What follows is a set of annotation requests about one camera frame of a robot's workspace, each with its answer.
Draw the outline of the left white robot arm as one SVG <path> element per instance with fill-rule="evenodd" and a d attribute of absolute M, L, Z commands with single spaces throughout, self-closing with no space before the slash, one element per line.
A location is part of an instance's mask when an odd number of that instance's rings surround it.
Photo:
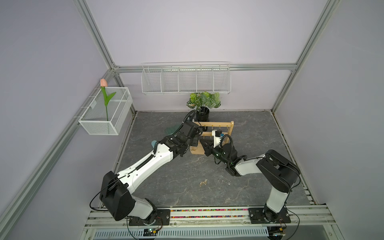
<path fill-rule="evenodd" d="M 148 199 L 133 196 L 140 184 L 157 169 L 176 157 L 182 157 L 195 139 L 202 134 L 202 127 L 192 121 L 184 121 L 176 132 L 156 141 L 151 152 L 130 167 L 103 177 L 101 191 L 97 194 L 115 221 L 136 217 L 146 224 L 157 218 L 157 207 Z"/>

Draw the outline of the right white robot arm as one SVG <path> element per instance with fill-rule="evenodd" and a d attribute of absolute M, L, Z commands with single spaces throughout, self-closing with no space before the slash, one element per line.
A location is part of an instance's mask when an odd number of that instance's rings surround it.
<path fill-rule="evenodd" d="M 288 212 L 285 207 L 287 198 L 295 183 L 300 178 L 298 167 L 275 150 L 268 150 L 264 155 L 248 159 L 238 156 L 231 144 L 215 144 L 213 140 L 200 140 L 206 156 L 213 156 L 219 163 L 225 164 L 225 170 L 234 177 L 250 174 L 262 174 L 272 185 L 270 195 L 252 221 L 257 223 L 276 223 Z"/>

